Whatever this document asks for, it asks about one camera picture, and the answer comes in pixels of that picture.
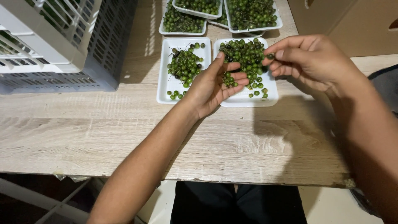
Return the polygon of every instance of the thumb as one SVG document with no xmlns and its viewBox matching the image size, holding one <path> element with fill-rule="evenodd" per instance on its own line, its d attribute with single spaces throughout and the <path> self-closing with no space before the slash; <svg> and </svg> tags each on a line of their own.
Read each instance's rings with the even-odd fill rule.
<svg viewBox="0 0 398 224">
<path fill-rule="evenodd" d="M 306 64 L 310 58 L 310 52 L 300 48 L 286 48 L 279 50 L 275 54 L 275 58 L 279 61 L 286 61 L 298 64 Z"/>
<path fill-rule="evenodd" d="M 219 54 L 217 54 L 217 57 L 214 59 L 214 61 L 206 69 L 206 73 L 209 74 L 210 76 L 216 77 L 220 68 L 224 64 L 224 58 L 225 58 L 224 52 L 220 51 Z"/>
</svg>

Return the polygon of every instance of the wood grain surface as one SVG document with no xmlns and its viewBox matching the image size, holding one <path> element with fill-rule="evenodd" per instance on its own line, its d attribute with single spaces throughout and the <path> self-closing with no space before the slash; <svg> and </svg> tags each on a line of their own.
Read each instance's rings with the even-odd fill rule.
<svg viewBox="0 0 398 224">
<path fill-rule="evenodd" d="M 172 105 L 156 102 L 162 6 L 139 0 L 117 92 L 0 95 L 0 171 L 110 176 Z M 268 45 L 297 29 L 286 0 L 283 27 Z M 231 37 L 208 25 L 212 42 Z M 352 59 L 366 74 L 398 55 Z M 347 187 L 326 97 L 294 79 L 277 80 L 272 107 L 218 108 L 200 120 L 173 157 L 165 179 Z"/>
</svg>

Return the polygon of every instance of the floor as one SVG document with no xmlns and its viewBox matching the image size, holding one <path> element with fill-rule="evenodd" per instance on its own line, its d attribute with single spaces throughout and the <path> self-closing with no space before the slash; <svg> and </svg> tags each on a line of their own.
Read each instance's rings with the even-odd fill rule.
<svg viewBox="0 0 398 224">
<path fill-rule="evenodd" d="M 175 181 L 162 181 L 138 213 L 148 224 L 170 223 L 175 196 Z M 382 224 L 383 221 L 361 210 L 345 189 L 299 187 L 308 224 Z"/>
</svg>

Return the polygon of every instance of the dark cloth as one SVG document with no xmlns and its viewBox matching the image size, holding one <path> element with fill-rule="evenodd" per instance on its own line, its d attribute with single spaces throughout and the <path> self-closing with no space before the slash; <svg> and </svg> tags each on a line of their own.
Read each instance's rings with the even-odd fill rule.
<svg viewBox="0 0 398 224">
<path fill-rule="evenodd" d="M 178 181 L 171 224 L 306 224 L 295 186 Z"/>
</svg>

